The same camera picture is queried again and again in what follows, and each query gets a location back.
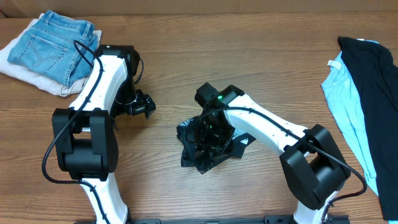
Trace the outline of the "light blue t-shirt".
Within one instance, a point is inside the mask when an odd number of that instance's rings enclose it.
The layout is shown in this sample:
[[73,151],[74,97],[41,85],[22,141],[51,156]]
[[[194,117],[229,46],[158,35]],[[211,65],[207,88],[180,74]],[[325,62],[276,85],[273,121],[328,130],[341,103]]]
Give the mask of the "light blue t-shirt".
[[342,53],[339,53],[335,59],[329,60],[327,65],[330,73],[321,87],[328,108],[346,143],[363,168],[368,187],[378,195],[377,174],[369,150],[358,90],[342,59]]

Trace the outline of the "black printed cycling jersey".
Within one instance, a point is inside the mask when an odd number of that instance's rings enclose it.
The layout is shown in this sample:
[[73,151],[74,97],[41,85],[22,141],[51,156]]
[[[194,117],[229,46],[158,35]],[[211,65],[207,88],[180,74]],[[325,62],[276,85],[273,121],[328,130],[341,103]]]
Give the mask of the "black printed cycling jersey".
[[256,140],[226,121],[199,121],[197,116],[177,126],[177,138],[183,144],[181,166],[196,167],[201,174],[227,159],[242,158]]

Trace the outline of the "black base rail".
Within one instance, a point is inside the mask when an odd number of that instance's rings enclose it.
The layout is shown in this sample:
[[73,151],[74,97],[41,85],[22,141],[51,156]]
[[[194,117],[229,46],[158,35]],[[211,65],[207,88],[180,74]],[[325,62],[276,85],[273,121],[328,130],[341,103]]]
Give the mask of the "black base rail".
[[292,215],[266,215],[264,218],[222,218],[191,220],[127,219],[127,224],[293,224]]

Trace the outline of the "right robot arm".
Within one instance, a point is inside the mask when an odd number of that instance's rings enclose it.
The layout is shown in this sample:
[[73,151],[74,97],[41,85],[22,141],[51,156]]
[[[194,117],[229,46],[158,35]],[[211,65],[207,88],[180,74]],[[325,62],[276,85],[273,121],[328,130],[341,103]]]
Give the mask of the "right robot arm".
[[298,200],[290,222],[330,222],[331,201],[350,171],[329,130],[319,124],[308,129],[288,122],[233,85],[218,91],[205,83],[197,90],[195,101],[203,108],[193,128],[195,157],[200,164],[231,156],[233,134],[240,130],[279,157],[287,185]]

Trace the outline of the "folded white cloth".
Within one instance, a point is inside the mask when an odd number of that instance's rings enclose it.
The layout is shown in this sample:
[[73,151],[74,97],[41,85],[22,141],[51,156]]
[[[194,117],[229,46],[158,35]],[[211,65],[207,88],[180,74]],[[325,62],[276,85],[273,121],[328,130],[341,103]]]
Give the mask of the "folded white cloth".
[[7,61],[11,49],[17,44],[23,34],[36,24],[43,16],[44,13],[41,13],[37,19],[31,20],[30,24],[19,34],[19,36],[11,40],[10,43],[1,50],[1,73],[27,82],[31,85],[35,85],[37,88],[56,96],[68,96],[79,93],[85,87],[90,76],[81,78],[75,81],[71,87],[67,87],[49,77],[45,77],[39,73],[30,71],[28,68],[21,65],[16,65]]

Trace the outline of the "folded blue denim jeans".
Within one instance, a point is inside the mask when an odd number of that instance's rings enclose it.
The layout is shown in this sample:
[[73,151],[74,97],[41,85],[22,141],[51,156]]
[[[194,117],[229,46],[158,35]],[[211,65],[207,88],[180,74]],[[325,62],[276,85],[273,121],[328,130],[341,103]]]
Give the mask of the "folded blue denim jeans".
[[95,25],[86,20],[47,11],[22,35],[7,61],[70,87],[90,74],[94,61],[91,53],[73,43],[77,40],[95,51],[98,38],[94,29]]

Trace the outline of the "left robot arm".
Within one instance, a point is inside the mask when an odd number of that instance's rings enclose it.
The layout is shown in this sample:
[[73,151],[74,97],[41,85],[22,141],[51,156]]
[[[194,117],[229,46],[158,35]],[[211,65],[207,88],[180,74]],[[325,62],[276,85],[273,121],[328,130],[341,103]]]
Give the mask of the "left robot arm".
[[155,103],[135,88],[144,62],[132,45],[100,45],[93,52],[93,73],[76,100],[52,115],[54,139],[42,161],[42,173],[50,182],[47,159],[56,150],[59,168],[69,173],[68,184],[80,185],[96,214],[96,223],[132,223],[115,178],[119,149],[115,118],[144,114],[150,118]]

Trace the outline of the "plain black garment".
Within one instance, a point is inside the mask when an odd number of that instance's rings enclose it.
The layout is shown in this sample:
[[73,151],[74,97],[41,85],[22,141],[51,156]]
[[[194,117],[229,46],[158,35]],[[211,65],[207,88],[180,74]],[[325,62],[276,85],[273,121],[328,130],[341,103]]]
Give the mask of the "plain black garment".
[[397,66],[381,44],[339,37],[359,93],[383,219],[397,220]]

